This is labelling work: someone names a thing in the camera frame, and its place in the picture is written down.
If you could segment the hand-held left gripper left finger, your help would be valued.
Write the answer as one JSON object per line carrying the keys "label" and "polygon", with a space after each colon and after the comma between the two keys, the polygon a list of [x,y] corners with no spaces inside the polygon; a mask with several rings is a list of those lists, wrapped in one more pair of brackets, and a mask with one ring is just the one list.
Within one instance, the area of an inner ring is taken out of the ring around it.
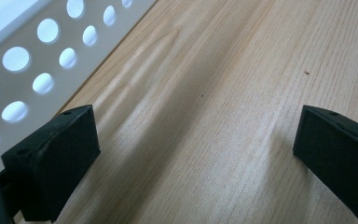
{"label": "hand-held left gripper left finger", "polygon": [[9,213],[56,221],[99,154],[93,107],[61,113],[2,155]]}

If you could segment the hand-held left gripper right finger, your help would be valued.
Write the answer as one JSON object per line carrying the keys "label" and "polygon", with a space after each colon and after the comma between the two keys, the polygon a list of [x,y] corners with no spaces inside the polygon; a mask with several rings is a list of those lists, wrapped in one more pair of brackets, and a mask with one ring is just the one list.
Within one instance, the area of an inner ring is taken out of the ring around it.
{"label": "hand-held left gripper right finger", "polygon": [[358,218],[358,123],[305,105],[293,154]]}

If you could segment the white perforated panel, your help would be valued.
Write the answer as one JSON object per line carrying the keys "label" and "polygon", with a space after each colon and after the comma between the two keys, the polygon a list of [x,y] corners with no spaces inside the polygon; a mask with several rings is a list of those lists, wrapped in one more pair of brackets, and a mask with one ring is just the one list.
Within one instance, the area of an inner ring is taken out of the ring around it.
{"label": "white perforated panel", "polygon": [[67,103],[157,0],[24,1],[0,31],[1,156]]}

